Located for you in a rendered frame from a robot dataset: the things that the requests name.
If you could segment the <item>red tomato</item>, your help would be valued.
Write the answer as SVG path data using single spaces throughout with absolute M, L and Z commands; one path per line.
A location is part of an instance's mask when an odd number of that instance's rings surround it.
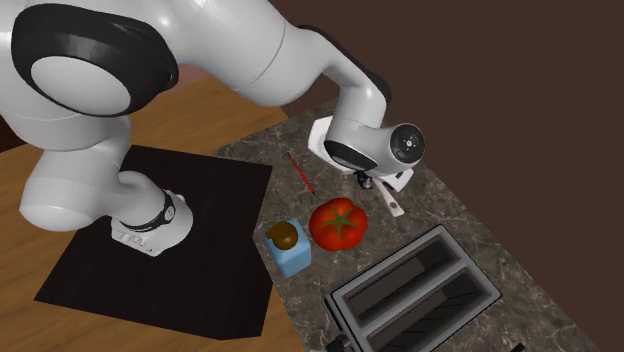
M 343 251 L 361 242 L 368 229 L 368 218 L 350 199 L 333 198 L 312 212 L 308 228 L 322 249 Z

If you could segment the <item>red pencil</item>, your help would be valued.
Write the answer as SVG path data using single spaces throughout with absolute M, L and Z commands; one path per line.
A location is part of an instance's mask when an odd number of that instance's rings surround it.
M 302 171 L 302 169 L 300 168 L 298 163 L 295 161 L 295 159 L 292 157 L 292 155 L 289 152 L 287 152 L 287 157 L 291 161 L 291 163 L 295 167 L 295 169 L 297 170 L 298 174 L 300 175 L 301 179 L 303 180 L 303 182 L 307 186 L 308 190 L 312 194 L 316 195 L 316 192 L 315 192 L 314 188 L 312 187 L 311 183 L 309 182 L 309 180 L 307 179 L 306 175 L 304 174 L 304 172 Z

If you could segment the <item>blue bottle with brown cap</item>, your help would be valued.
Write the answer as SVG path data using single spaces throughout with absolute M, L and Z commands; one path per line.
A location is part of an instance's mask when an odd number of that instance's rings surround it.
M 296 218 L 280 221 L 265 232 L 267 249 L 284 278 L 311 264 L 311 244 Z

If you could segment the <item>grey two-slot toaster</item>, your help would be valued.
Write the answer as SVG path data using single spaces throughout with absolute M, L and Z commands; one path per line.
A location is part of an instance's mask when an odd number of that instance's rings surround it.
M 327 352 L 433 352 L 501 298 L 444 225 L 328 292 Z

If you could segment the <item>black robot stand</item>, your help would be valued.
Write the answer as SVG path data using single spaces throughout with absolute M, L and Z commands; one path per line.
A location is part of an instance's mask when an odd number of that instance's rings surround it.
M 252 236 L 271 166 L 134 145 L 122 167 L 183 195 L 191 232 L 151 257 L 101 218 L 76 232 L 36 300 L 212 339 L 260 335 L 272 280 Z

